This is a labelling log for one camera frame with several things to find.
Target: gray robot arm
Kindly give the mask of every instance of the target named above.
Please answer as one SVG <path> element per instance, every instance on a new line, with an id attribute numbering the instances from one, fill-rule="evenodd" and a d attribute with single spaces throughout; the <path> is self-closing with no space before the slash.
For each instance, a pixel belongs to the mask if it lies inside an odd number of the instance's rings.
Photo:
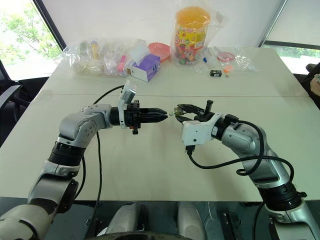
<path id="1" fill-rule="evenodd" d="M 92 104 L 65 117 L 50 157 L 28 195 L 28 204 L 19 205 L 0 216 L 0 240 L 41 240 L 58 213 L 68 211 L 78 183 L 73 179 L 93 136 L 113 126 L 133 129 L 138 134 L 141 123 L 157 123 L 167 118 L 158 108 L 140 108 L 131 102 L 136 87 L 129 81 L 123 87 L 118 107 Z"/>
<path id="2" fill-rule="evenodd" d="M 205 109 L 194 105 L 180 104 L 175 108 L 175 116 L 182 123 L 182 142 L 188 154 L 192 154 L 195 145 L 217 139 L 229 147 L 240 158 L 258 156 L 260 139 L 257 131 L 248 124 L 239 123 L 232 115 L 224 116 L 211 111 L 212 101 L 207 101 Z M 182 116 L 194 113 L 194 120 Z M 277 157 L 269 147 L 266 133 L 260 131 L 264 142 L 264 156 Z M 250 171 L 257 159 L 242 162 L 245 171 Z M 297 192 L 282 162 L 264 159 L 259 167 L 249 174 L 265 203 L 272 219 L 273 232 L 280 240 L 320 240 L 319 227 L 302 197 L 305 193 Z"/>

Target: pink plate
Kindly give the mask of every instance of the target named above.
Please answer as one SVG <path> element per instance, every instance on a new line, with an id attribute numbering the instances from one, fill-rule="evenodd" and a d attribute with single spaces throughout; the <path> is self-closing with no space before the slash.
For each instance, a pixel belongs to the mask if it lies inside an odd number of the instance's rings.
<path id="1" fill-rule="evenodd" d="M 149 44 L 150 53 L 160 57 L 160 62 L 164 62 L 170 57 L 170 47 L 160 42 Z"/>

